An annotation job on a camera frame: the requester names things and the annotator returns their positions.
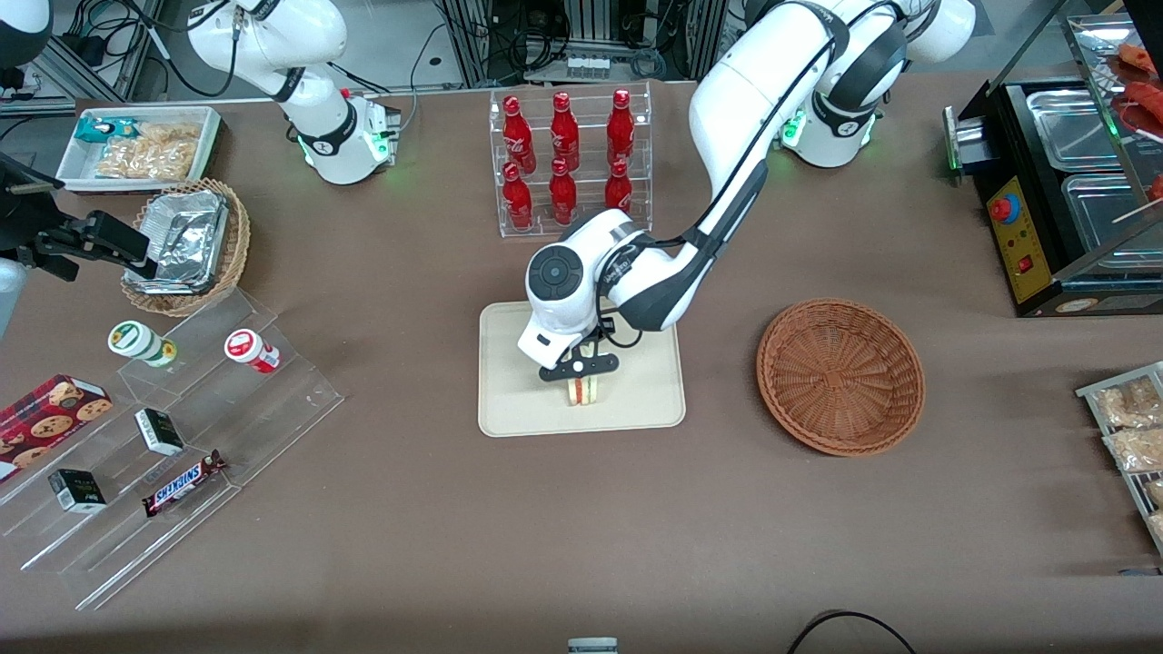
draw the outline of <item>bottle cap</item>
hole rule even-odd
[[[250,363],[262,349],[263,337],[254,329],[235,329],[222,344],[226,356],[238,363]]]
[[[154,346],[157,334],[137,322],[126,320],[109,332],[109,349],[122,356],[135,357],[144,354]]]

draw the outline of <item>wicker basket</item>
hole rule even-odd
[[[768,326],[759,391],[793,436],[828,454],[868,456],[900,442],[921,417],[925,376],[908,339],[871,308],[799,303]]]
[[[219,293],[229,291],[238,284],[242,269],[247,265],[247,248],[250,247],[250,218],[247,207],[242,206],[238,196],[229,186],[215,179],[199,179],[190,184],[166,189],[163,193],[193,193],[195,191],[214,191],[230,202],[230,215],[227,219],[227,230],[223,236],[222,254],[219,256],[217,280],[209,291],[200,296],[147,296],[131,290],[121,282],[121,291],[129,301],[140,310],[151,313],[163,313],[171,318],[185,318],[198,311]],[[145,207],[137,212],[134,227],[141,227],[145,219]]]

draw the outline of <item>table surface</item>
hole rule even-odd
[[[352,187],[304,165],[277,106],[219,105],[211,173],[254,223],[242,286],[349,399],[97,612],[0,549],[0,649],[545,653],[612,634],[626,654],[783,652],[843,607],[922,652],[1157,652],[1163,580],[1115,570],[1158,560],[1073,389],[1163,358],[1163,318],[1013,318],[972,186],[942,177],[941,108],[980,81],[902,77],[843,169],[769,157],[678,326],[682,425],[500,440],[477,428],[477,320],[523,298],[541,243],[498,236],[487,93],[423,97],[398,165]],[[708,200],[693,87],[651,86],[661,236]],[[60,204],[130,218],[141,199]],[[173,325],[117,276],[33,276],[0,403],[55,372],[112,375],[119,320]],[[884,455],[818,454],[759,399],[763,328],[815,297],[875,307],[920,354],[925,414]]]

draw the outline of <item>black machine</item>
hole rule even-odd
[[[1158,80],[1116,56],[1128,42],[1163,62],[1163,6],[1127,8],[1063,21],[1083,78],[1007,79],[1056,7],[958,116],[947,109],[950,164],[973,177],[1019,315],[1163,313],[1163,206],[1135,213],[1163,173],[1163,138],[1125,95]],[[1066,120],[1078,122],[1055,134]],[[1063,157],[1086,140],[1089,154]]]
[[[102,211],[84,219],[63,213],[50,194],[63,186],[0,154],[0,257],[65,282],[79,270],[67,257],[116,263],[151,279],[157,263],[145,255],[149,239]]]

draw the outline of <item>red bottle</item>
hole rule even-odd
[[[632,191],[634,187],[626,178],[626,159],[618,159],[609,166],[609,179],[606,180],[606,208],[630,213]]]
[[[509,159],[521,166],[521,172],[533,175],[537,170],[537,157],[533,154],[533,130],[529,121],[521,115],[521,102],[509,95],[501,102],[505,107],[505,149]]]
[[[606,159],[609,165],[634,154],[634,116],[630,115],[630,92],[614,91],[614,111],[606,123]]]
[[[554,178],[549,182],[549,196],[554,199],[554,220],[558,225],[573,222],[573,209],[578,206],[578,186],[570,177],[565,159],[554,159]]]
[[[513,162],[505,162],[501,168],[505,176],[505,186],[501,194],[505,196],[505,209],[513,222],[513,229],[526,232],[533,227],[533,198],[529,196],[529,187],[521,180],[521,171]]]
[[[549,125],[554,136],[554,156],[565,159],[570,170],[582,165],[582,144],[578,138],[578,119],[570,111],[570,94],[554,93],[554,122]]]

